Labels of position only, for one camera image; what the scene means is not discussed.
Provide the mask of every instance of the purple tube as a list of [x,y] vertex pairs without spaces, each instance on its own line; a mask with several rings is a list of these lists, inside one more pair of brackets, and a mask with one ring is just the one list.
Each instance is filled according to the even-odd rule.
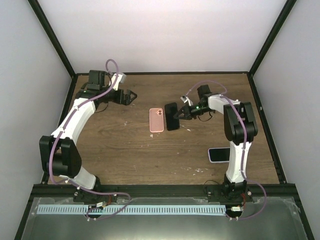
[[245,153],[246,153],[245,150],[246,150],[246,142],[247,142],[247,130],[246,130],[246,126],[245,126],[245,124],[244,124],[244,121],[242,121],[242,118],[241,118],[241,116],[239,115],[238,111],[236,110],[235,106],[234,106],[233,103],[231,102],[231,100],[230,100],[228,97],[222,96],[222,95],[220,96],[220,98],[226,99],[226,100],[228,101],[228,103],[230,104],[230,106],[231,106],[232,110],[234,111],[236,117],[238,118],[238,120],[239,120],[239,122],[240,122],[240,124],[241,124],[241,127],[243,128],[244,138],[243,138],[243,148],[242,148],[242,155],[241,155],[241,175],[242,175],[242,177],[243,177],[247,182],[258,185],[258,186],[262,189],[262,191],[263,191],[264,202],[263,202],[262,208],[261,208],[258,212],[254,213],[254,214],[252,214],[252,215],[250,215],[250,216],[241,217],[241,218],[239,218],[238,220],[251,219],[251,218],[259,215],[259,214],[265,209],[266,204],[267,204],[267,193],[266,193],[265,188],[264,188],[259,182],[253,181],[253,180],[249,180],[249,179],[247,178],[247,176],[245,175],[245,173],[244,173],[244,161],[245,161]]
[[218,85],[220,85],[221,87],[223,87],[224,92],[220,93],[221,95],[226,94],[226,93],[228,92],[227,88],[226,88],[225,86],[223,86],[221,83],[217,82],[217,81],[213,81],[213,80],[203,80],[203,81],[200,81],[200,82],[196,83],[195,85],[193,85],[193,87],[190,88],[189,91],[188,91],[185,95],[188,96],[188,94],[189,94],[196,86],[199,86],[200,84],[204,84],[204,83],[214,83],[214,84],[218,84]]
[[[106,61],[106,63],[105,63],[105,68],[106,68],[106,70],[108,71],[109,74],[112,74],[112,72],[109,71],[109,69],[108,69],[108,63],[109,63],[109,62],[113,62],[114,65],[115,65],[115,69],[116,69],[115,81],[114,81],[113,83],[111,83],[111,86],[110,86],[105,92],[103,92],[103,93],[101,93],[101,94],[99,94],[99,95],[97,95],[97,96],[95,96],[95,97],[92,97],[92,98],[90,98],[90,99],[82,102],[81,104],[79,104],[79,105],[78,105],[78,109],[81,108],[81,107],[82,107],[83,105],[85,105],[86,103],[91,102],[91,101],[94,101],[94,100],[96,100],[96,99],[98,99],[98,98],[101,98],[101,97],[103,97],[104,95],[108,94],[108,93],[113,89],[113,87],[115,86],[115,84],[116,84],[116,82],[117,82],[117,80],[118,80],[118,76],[119,76],[119,67],[118,67],[117,63],[116,63],[113,59],[108,59],[108,60]],[[63,130],[66,129],[66,127],[68,126],[70,120],[72,119],[72,117],[75,115],[76,112],[77,112],[77,109],[74,109],[74,110],[71,112],[71,114],[68,116],[68,118],[66,119],[64,125],[62,126]],[[52,165],[53,165],[53,159],[54,159],[55,150],[56,150],[58,141],[59,141],[59,139],[60,139],[60,137],[61,137],[62,134],[63,134],[63,131],[60,131],[59,134],[58,134],[58,136],[57,136],[56,139],[54,140],[53,145],[52,145],[52,149],[51,149],[51,152],[50,152],[50,157],[49,157],[49,176],[50,176],[51,182],[52,182],[53,184],[55,184],[55,185],[58,185],[58,184],[60,184],[61,182],[64,181],[64,180],[61,180],[61,181],[59,181],[59,182],[56,182],[55,179],[54,179],[53,170],[52,170],[52,167],[53,167]],[[86,191],[86,192],[92,193],[92,194],[97,194],[97,195],[115,195],[115,194],[117,194],[117,195],[124,195],[124,196],[127,196],[127,197],[129,198],[129,202],[126,203],[126,204],[125,204],[121,209],[119,209],[117,212],[113,213],[112,215],[108,215],[107,217],[100,217],[99,220],[103,220],[103,219],[107,219],[107,218],[111,218],[111,217],[115,216],[116,214],[118,214],[119,212],[121,212],[123,209],[125,209],[125,208],[130,204],[130,202],[131,202],[131,197],[130,197],[130,195],[129,195],[128,193],[125,193],[125,192],[97,192],[97,191],[92,191],[92,190],[90,190],[90,189],[86,189],[86,188],[84,188],[84,187],[80,187],[80,188],[81,188],[83,191]]]

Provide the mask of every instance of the cable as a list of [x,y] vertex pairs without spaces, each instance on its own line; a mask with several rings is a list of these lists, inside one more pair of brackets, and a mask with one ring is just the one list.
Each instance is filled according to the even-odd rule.
[[207,182],[214,182],[214,183],[220,185],[220,183],[217,182],[217,181],[215,181],[215,180],[207,180],[207,181],[205,181],[204,184],[203,184],[203,188],[202,188],[202,190],[203,190],[203,192],[204,192],[205,194],[208,194],[208,192],[205,191],[205,186],[206,186],[206,183],[207,183]]
[[[123,195],[123,196],[127,196],[127,197],[128,197],[128,202],[127,202],[125,205],[123,205],[123,207],[120,208],[118,211],[116,211],[115,213],[113,213],[113,214],[111,214],[111,215],[105,216],[105,217],[99,217],[99,218],[97,218],[97,220],[104,220],[104,219],[108,219],[108,218],[111,218],[111,217],[117,215],[117,214],[120,213],[123,209],[125,209],[125,208],[131,203],[131,201],[132,201],[130,194],[128,194],[128,193],[126,193],[126,192],[98,192],[98,191],[93,191],[93,190],[84,188],[84,187],[82,187],[82,186],[79,186],[78,184],[76,184],[76,183],[75,183],[74,181],[72,181],[71,179],[69,179],[69,181],[71,182],[71,184],[72,184],[73,186],[75,186],[75,187],[77,187],[77,188],[80,188],[81,190],[86,191],[86,192],[91,193],[91,194],[102,195],[102,196],[106,196],[106,195],[107,195],[107,196]],[[88,214],[89,214],[91,211],[93,211],[94,209],[100,209],[100,208],[94,207],[94,208],[89,209],[89,210],[86,212],[85,216],[86,216],[87,218],[90,218]]]
[[[116,61],[114,61],[113,59],[108,59],[108,60],[105,62],[105,69],[108,71],[108,73],[109,73],[110,75],[112,74],[112,72],[109,71],[109,69],[108,69],[108,63],[109,63],[109,62],[112,62],[112,63],[114,63],[114,65],[115,65],[116,75],[115,75],[115,80],[114,80],[114,82],[111,83],[111,86],[110,86],[105,92],[103,92],[103,93],[101,93],[101,94],[99,94],[99,95],[97,95],[97,96],[94,96],[94,97],[92,97],[92,98],[89,98],[89,99],[85,100],[84,102],[80,103],[80,104],[77,106],[77,109],[81,108],[83,105],[85,105],[85,104],[88,103],[88,102],[91,102],[91,101],[94,101],[94,100],[96,100],[96,99],[98,99],[98,98],[103,97],[104,95],[108,94],[108,93],[113,89],[113,87],[115,86],[115,84],[116,84],[116,82],[117,82],[117,80],[118,80],[119,67],[118,67]],[[58,144],[58,141],[59,141],[61,135],[63,134],[64,130],[66,129],[67,125],[69,124],[69,122],[70,122],[70,120],[72,119],[72,117],[74,116],[74,114],[77,112],[77,109],[74,109],[74,110],[70,113],[69,117],[66,119],[64,125],[62,126],[63,131],[60,131],[59,134],[57,135],[56,139],[55,139],[54,142],[53,142],[51,151],[50,151],[50,156],[49,156],[49,176],[50,176],[51,182],[52,182],[53,184],[55,184],[55,185],[58,185],[58,184],[61,183],[62,181],[56,182],[55,179],[54,179],[53,169],[52,169],[52,167],[53,167],[52,165],[53,165],[54,154],[55,154],[55,151],[56,151],[56,148],[57,148],[57,144]],[[124,196],[127,196],[127,197],[129,198],[128,203],[125,204],[119,211],[117,211],[116,213],[114,213],[114,214],[112,214],[112,215],[109,215],[108,217],[104,217],[104,218],[102,218],[102,219],[106,219],[106,218],[112,217],[112,216],[114,216],[115,214],[121,212],[121,211],[122,211],[123,209],[125,209],[125,208],[129,205],[129,203],[131,202],[131,197],[130,197],[130,195],[129,195],[128,193],[125,193],[125,192],[97,192],[97,191],[92,191],[92,190],[90,190],[90,189],[86,189],[86,188],[84,188],[84,187],[82,187],[82,186],[79,186],[79,185],[77,185],[75,182],[73,182],[72,180],[70,180],[70,182],[71,182],[75,187],[80,188],[80,189],[82,189],[83,191],[86,191],[86,192],[88,192],[88,193],[92,193],[92,194],[96,194],[96,195],[103,195],[103,196],[104,196],[104,195],[109,195],[109,196],[110,196],[110,195],[124,195]]]
[[241,194],[241,196],[243,198],[243,210],[244,210],[246,205],[246,196],[243,193]]
[[195,85],[193,85],[192,88],[189,89],[189,91],[185,94],[186,96],[188,96],[188,94],[198,85],[200,84],[203,84],[203,83],[215,83],[215,84],[218,84],[220,85],[221,87],[223,87],[224,89],[224,92],[220,93],[221,95],[223,94],[226,94],[228,92],[227,88],[225,86],[223,86],[221,83],[217,82],[217,81],[213,81],[213,80],[203,80],[203,81],[200,81],[198,83],[196,83]]
[[246,142],[247,142],[247,130],[246,130],[246,126],[245,126],[244,121],[242,120],[241,116],[239,115],[238,111],[236,110],[235,106],[234,106],[233,103],[231,102],[231,100],[230,100],[228,97],[223,96],[223,95],[220,95],[220,98],[226,99],[226,100],[228,101],[228,103],[230,104],[232,110],[234,111],[234,113],[235,113],[236,117],[238,118],[238,120],[239,120],[239,122],[240,122],[240,124],[241,124],[241,126],[242,126],[242,129],[243,129],[244,138],[243,138],[243,148],[242,148],[241,167],[240,167],[241,175],[242,175],[242,177],[243,177],[247,182],[258,185],[258,186],[262,189],[262,191],[263,191],[264,203],[263,203],[262,208],[261,208],[258,212],[254,213],[254,214],[252,214],[252,215],[250,215],[250,216],[241,217],[241,218],[239,218],[238,220],[251,219],[251,218],[259,215],[259,214],[265,209],[266,204],[267,204],[267,193],[266,193],[266,190],[264,189],[264,187],[263,187],[259,182],[247,179],[247,176],[246,176],[245,173],[244,173],[244,161],[245,161]]
[[[98,98],[103,97],[104,95],[108,94],[108,93],[113,89],[113,87],[115,86],[115,84],[116,84],[116,82],[117,82],[117,80],[118,80],[119,67],[118,67],[118,64],[117,64],[113,59],[108,59],[108,60],[106,61],[106,63],[105,63],[105,69],[108,71],[108,73],[109,73],[110,75],[112,74],[112,72],[109,71],[109,69],[108,69],[108,63],[109,63],[109,62],[113,62],[114,65],[115,65],[115,69],[116,69],[115,81],[111,84],[111,86],[110,86],[105,92],[103,92],[103,93],[101,93],[101,94],[99,94],[99,95],[97,95],[97,96],[94,96],[94,97],[92,97],[92,98],[89,98],[89,99],[85,100],[84,102],[80,103],[80,104],[77,106],[77,107],[78,107],[77,109],[81,108],[84,104],[86,104],[86,103],[88,103],[88,102],[91,102],[91,101],[94,101],[94,100],[96,100],[96,99],[98,99]],[[62,129],[63,129],[63,130],[66,129],[66,127],[67,127],[67,125],[69,124],[70,120],[72,119],[72,117],[74,116],[74,114],[77,112],[77,109],[74,109],[74,110],[70,113],[69,117],[66,119],[64,125],[62,126]],[[59,184],[60,182],[58,183],[58,182],[56,182],[56,181],[54,180],[54,175],[53,175],[53,170],[52,170],[52,164],[53,164],[54,153],[55,153],[55,150],[56,150],[58,141],[59,141],[59,139],[60,139],[60,137],[61,137],[62,134],[63,134],[63,131],[60,131],[59,134],[58,134],[58,136],[57,136],[56,139],[54,140],[53,146],[52,146],[51,152],[50,152],[50,157],[49,157],[49,176],[50,176],[51,182],[52,182],[53,184],[55,184],[55,185]]]
[[207,119],[207,120],[201,120],[199,115],[198,115],[198,119],[199,119],[201,122],[208,122],[210,119],[212,119],[212,118],[213,118],[213,116],[211,115],[211,113],[210,113],[210,112],[209,112],[209,115],[210,115],[210,118],[209,118],[209,119]]
[[100,111],[95,111],[94,113],[95,113],[95,114],[102,113],[104,110],[107,109],[108,106],[109,106],[109,102],[107,102],[107,104],[106,104],[106,106],[105,106],[104,109],[102,109],[102,110],[100,110]]

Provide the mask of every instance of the black metal frame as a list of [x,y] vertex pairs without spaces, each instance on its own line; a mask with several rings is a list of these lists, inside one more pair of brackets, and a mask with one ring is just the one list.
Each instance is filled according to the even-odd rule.
[[[306,213],[301,204],[299,194],[295,184],[264,184],[263,185],[269,197],[293,197],[295,204],[299,208],[299,215],[309,240],[314,240]],[[221,185],[206,185],[207,191],[204,191],[203,185],[102,185],[102,192],[125,192],[132,198],[201,198],[208,199],[209,202],[220,202],[223,205],[231,203],[221,200]],[[259,186],[248,185],[247,188],[251,193],[251,197],[262,197],[264,194]],[[34,198],[73,198],[76,199],[75,192],[77,189],[72,185],[47,185],[35,184],[33,186],[30,198],[26,205],[23,217],[21,219],[15,239],[22,238],[27,219],[32,207]],[[90,203],[90,200],[83,199],[82,202]]]
[[[272,45],[274,39],[276,38],[278,32],[280,31],[282,25],[284,24],[286,18],[288,17],[291,9],[294,7],[297,0],[287,0],[281,13],[279,14],[276,22],[274,23],[265,43],[263,44],[257,58],[255,59],[250,71],[215,71],[215,72],[127,72],[127,75],[166,75],[166,74],[246,74],[251,87],[251,91],[254,97],[255,104],[259,113],[259,117],[262,122],[263,130],[265,132],[266,140],[270,149],[270,153],[273,159],[276,173],[278,175],[279,184],[263,184],[267,195],[269,197],[293,197],[296,205],[300,208],[300,218],[304,226],[304,230],[307,234],[309,240],[313,240],[314,236],[312,234],[308,219],[306,217],[304,208],[300,201],[299,194],[297,192],[296,186],[291,183],[287,183],[286,176],[284,174],[281,161],[278,156],[278,152],[268,126],[268,122],[264,113],[263,106],[261,104],[259,94],[253,79],[258,67],[263,61],[265,55],[267,54],[270,46]],[[41,6],[37,0],[28,0],[32,9],[34,10],[36,16],[38,17],[43,29],[47,33],[52,45],[57,51],[61,61],[63,62],[66,70],[70,74],[72,80],[68,90],[67,98],[62,110],[62,114],[59,120],[59,124],[67,116],[69,107],[71,104],[73,92],[78,80],[78,76],[88,75],[88,73],[77,73],[75,74],[62,46],[60,45],[57,36],[55,35],[52,27],[49,24],[45,13],[41,9]],[[32,206],[34,198],[73,198],[75,196],[76,189],[71,185],[49,185],[49,176],[47,174],[43,175],[41,184],[35,184],[33,186],[32,192],[30,194],[29,201],[26,205],[23,217],[21,219],[18,231],[16,233],[15,239],[21,239],[26,222],[29,216],[29,212]],[[101,191],[119,191],[129,193],[133,198],[137,197],[194,197],[194,198],[208,198],[209,201],[220,202],[226,204],[221,196],[217,195],[207,195],[203,190],[203,185],[102,185]],[[219,185],[209,185],[208,189],[211,192],[219,193],[221,192]],[[248,189],[252,192],[252,197],[263,196],[262,190],[256,185],[248,185]]]

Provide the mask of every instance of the smartphone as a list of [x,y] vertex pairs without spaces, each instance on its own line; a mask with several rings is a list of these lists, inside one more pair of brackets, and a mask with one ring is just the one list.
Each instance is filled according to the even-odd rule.
[[151,133],[164,131],[164,111],[162,108],[151,108],[149,110],[149,125]]
[[228,163],[230,147],[217,147],[208,149],[209,161],[212,164]]
[[180,128],[179,119],[174,118],[174,115],[178,112],[178,106],[176,102],[166,104],[164,106],[165,123],[168,131],[177,130]]

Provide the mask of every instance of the white smartphone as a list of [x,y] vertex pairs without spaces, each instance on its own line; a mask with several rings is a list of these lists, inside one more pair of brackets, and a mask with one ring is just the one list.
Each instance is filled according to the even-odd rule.
[[212,164],[228,163],[230,147],[216,147],[208,149],[209,161]]

